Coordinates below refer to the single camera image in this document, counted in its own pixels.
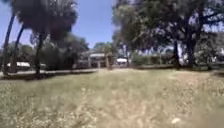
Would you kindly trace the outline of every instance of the sky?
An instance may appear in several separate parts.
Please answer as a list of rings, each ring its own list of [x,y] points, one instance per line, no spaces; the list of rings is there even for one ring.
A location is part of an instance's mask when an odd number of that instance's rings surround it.
[[[114,26],[111,22],[112,5],[114,0],[77,0],[78,20],[73,26],[72,33],[84,37],[92,48],[96,42],[112,41]],[[0,2],[0,45],[2,46],[11,16],[7,4]],[[16,40],[21,25],[16,21],[10,36],[10,41]],[[30,30],[26,30],[22,43],[29,44]]]

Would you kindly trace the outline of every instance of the ground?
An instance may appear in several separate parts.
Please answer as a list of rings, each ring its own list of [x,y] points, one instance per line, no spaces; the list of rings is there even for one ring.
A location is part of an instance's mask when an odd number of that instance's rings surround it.
[[[221,128],[223,94],[222,77],[174,70],[101,70],[39,81],[1,80],[0,126]]]

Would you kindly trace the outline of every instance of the dry grass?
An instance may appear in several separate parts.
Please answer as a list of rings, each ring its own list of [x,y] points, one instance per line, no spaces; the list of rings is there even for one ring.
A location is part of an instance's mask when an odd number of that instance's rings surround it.
[[[222,78],[172,70],[1,81],[0,127],[219,128],[223,94]]]

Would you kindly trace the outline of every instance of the house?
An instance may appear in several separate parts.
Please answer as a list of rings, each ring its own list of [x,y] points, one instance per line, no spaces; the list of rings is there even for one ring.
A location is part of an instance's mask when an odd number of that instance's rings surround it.
[[[106,55],[102,52],[88,51],[81,54],[78,60],[78,69],[86,68],[105,68],[106,67]]]

